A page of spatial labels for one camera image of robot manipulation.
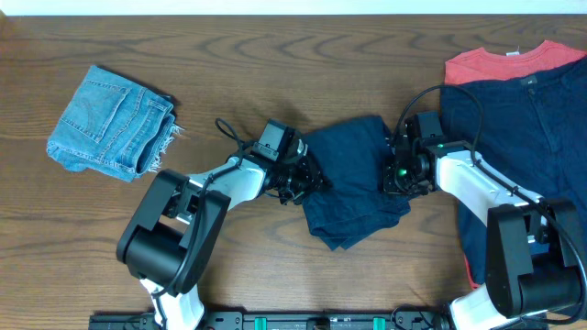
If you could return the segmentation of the navy blue shorts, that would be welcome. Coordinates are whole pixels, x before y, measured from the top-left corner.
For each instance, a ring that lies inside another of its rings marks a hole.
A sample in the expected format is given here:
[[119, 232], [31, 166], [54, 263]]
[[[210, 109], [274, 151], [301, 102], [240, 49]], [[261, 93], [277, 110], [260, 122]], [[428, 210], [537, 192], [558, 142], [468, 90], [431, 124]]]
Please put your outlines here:
[[303, 201], [312, 236], [329, 249], [349, 249], [362, 239], [399, 224], [410, 199], [382, 192], [382, 170], [392, 156], [388, 126], [376, 115], [319, 129], [305, 136], [326, 187]]

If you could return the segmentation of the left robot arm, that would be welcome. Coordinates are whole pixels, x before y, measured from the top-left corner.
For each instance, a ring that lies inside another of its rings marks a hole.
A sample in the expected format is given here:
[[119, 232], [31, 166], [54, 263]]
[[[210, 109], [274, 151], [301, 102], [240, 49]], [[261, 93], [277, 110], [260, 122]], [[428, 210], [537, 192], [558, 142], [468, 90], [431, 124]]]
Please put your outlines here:
[[150, 295], [157, 329], [201, 323], [197, 283], [230, 210], [262, 195], [299, 205], [325, 184], [299, 130], [271, 119], [260, 138], [244, 140], [226, 120], [215, 125], [236, 151], [206, 172], [160, 171], [117, 243], [118, 261]]

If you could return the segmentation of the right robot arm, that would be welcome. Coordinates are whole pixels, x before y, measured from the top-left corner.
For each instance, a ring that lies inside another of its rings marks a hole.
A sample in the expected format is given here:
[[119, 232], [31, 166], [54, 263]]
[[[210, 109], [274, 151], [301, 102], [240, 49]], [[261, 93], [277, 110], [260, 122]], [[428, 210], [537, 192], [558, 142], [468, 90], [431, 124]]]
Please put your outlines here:
[[451, 141], [436, 113], [407, 118], [383, 168], [385, 193], [417, 197], [443, 191], [486, 228], [485, 282], [437, 316], [437, 329], [505, 329], [548, 324], [546, 312], [586, 314], [586, 261], [572, 202], [548, 200], [488, 164], [474, 142]]

